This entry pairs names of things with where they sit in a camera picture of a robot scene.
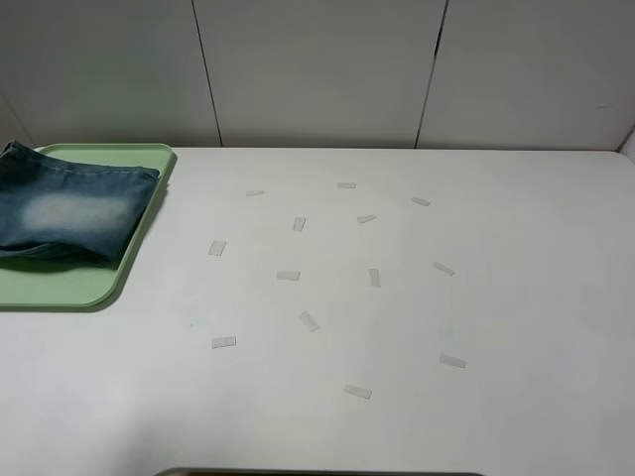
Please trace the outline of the clear tape piece under shorts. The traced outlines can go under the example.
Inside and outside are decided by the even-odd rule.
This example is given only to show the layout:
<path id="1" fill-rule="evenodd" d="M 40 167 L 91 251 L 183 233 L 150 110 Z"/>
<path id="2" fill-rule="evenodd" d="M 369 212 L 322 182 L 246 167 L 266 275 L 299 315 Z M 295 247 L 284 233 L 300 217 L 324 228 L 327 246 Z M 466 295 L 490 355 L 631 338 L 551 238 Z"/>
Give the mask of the clear tape piece under shorts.
<path id="1" fill-rule="evenodd" d="M 300 271 L 278 271 L 276 278 L 280 281 L 298 281 L 301 277 Z"/>

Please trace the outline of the clear tape piece bottom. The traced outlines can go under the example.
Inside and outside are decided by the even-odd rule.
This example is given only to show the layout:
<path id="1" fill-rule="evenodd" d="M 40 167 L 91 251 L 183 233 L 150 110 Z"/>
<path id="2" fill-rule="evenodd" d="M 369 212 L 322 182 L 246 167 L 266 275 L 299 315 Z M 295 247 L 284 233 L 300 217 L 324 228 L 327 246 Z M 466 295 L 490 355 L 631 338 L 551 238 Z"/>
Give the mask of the clear tape piece bottom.
<path id="1" fill-rule="evenodd" d="M 372 391 L 369 389 L 353 386 L 353 385 L 345 385 L 344 392 L 348 395 L 361 398 L 364 400 L 369 400 L 372 396 Z"/>

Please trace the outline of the clear tape piece far right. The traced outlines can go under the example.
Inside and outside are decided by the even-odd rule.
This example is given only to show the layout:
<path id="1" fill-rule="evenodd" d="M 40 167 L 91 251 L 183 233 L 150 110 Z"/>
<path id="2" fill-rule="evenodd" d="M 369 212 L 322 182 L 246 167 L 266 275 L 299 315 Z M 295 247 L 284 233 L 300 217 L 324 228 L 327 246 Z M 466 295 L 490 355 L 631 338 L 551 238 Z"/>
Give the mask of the clear tape piece far right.
<path id="1" fill-rule="evenodd" d="M 435 269 L 442 271 L 443 273 L 449 275 L 449 276 L 454 276 L 454 270 L 452 270 L 451 268 L 448 268 L 447 266 L 443 265 L 442 263 L 439 262 L 434 262 L 433 266 Z"/>

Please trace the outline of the clear tape piece upper left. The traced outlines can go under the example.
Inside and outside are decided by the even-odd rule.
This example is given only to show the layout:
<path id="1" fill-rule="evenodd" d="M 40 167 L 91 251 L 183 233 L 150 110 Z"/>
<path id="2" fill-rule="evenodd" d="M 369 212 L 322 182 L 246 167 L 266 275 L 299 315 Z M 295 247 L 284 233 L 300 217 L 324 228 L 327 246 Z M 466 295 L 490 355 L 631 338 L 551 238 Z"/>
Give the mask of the clear tape piece upper left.
<path id="1" fill-rule="evenodd" d="M 225 241 L 220 241 L 220 240 L 213 240 L 209 249 L 208 249 L 208 254 L 210 256 L 221 256 L 224 248 L 226 246 L 226 242 Z"/>

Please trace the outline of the clear tape piece upper right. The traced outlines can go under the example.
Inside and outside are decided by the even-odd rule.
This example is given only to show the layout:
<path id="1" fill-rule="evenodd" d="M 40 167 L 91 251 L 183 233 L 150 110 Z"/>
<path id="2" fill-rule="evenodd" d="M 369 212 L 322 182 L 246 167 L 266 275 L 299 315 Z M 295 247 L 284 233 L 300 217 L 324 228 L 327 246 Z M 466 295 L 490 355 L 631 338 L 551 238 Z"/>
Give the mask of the clear tape piece upper right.
<path id="1" fill-rule="evenodd" d="M 412 197 L 411 201 L 418 203 L 421 206 L 430 206 L 430 202 L 423 199 L 423 198 L 419 198 L 419 197 Z"/>

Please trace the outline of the clear tape piece lower right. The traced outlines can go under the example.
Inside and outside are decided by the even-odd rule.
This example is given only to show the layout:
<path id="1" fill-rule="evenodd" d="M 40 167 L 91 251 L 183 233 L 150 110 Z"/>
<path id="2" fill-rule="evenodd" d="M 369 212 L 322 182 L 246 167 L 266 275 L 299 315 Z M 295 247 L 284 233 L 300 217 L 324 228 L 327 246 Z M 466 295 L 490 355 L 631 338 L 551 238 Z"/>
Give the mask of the clear tape piece lower right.
<path id="1" fill-rule="evenodd" d="M 440 363 L 459 369 L 466 368 L 466 362 L 464 360 L 444 353 L 440 354 Z"/>

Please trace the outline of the green plastic tray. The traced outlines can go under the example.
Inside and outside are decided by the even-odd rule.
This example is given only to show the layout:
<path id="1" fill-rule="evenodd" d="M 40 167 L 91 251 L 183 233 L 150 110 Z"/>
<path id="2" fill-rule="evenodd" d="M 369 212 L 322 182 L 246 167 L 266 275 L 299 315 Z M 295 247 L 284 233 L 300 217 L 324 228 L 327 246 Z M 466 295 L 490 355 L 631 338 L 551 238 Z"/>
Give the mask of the green plastic tray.
<path id="1" fill-rule="evenodd" d="M 165 144 L 52 144 L 49 157 L 101 166 L 140 166 L 160 172 L 159 181 L 117 264 L 11 258 L 1 261 L 2 311 L 92 311 L 109 305 L 123 288 L 138 250 L 167 193 L 177 155 Z"/>

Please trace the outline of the children's blue denim shorts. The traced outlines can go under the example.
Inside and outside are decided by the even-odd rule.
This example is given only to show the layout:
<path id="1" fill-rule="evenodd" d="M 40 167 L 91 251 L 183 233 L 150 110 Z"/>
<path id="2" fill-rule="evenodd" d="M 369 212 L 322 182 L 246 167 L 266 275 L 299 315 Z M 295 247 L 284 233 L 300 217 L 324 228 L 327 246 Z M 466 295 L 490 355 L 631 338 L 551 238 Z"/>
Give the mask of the children's blue denim shorts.
<path id="1" fill-rule="evenodd" d="M 12 141 L 1 152 L 1 257 L 115 263 L 159 178 L 156 169 L 72 163 Z"/>

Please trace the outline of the clear tape piece centre left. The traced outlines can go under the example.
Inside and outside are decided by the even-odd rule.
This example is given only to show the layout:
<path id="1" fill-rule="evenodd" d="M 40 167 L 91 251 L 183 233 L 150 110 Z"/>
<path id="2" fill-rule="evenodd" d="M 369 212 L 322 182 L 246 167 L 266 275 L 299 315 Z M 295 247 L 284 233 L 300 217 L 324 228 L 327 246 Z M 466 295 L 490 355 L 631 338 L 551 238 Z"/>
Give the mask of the clear tape piece centre left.
<path id="1" fill-rule="evenodd" d="M 294 219 L 294 225 L 293 225 L 293 230 L 294 231 L 298 231 L 301 232 L 304 230 L 305 224 L 306 224 L 306 219 L 304 217 L 296 217 Z"/>

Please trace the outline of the clear tape piece middle tilted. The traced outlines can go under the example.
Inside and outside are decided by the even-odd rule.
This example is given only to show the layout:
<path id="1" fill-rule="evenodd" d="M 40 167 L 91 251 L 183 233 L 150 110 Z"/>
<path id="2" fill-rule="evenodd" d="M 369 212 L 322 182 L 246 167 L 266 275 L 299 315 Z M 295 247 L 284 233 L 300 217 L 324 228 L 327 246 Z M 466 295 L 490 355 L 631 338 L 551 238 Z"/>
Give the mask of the clear tape piece middle tilted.
<path id="1" fill-rule="evenodd" d="M 302 312 L 298 319 L 309 332 L 315 332 L 320 329 L 319 324 L 307 311 Z"/>

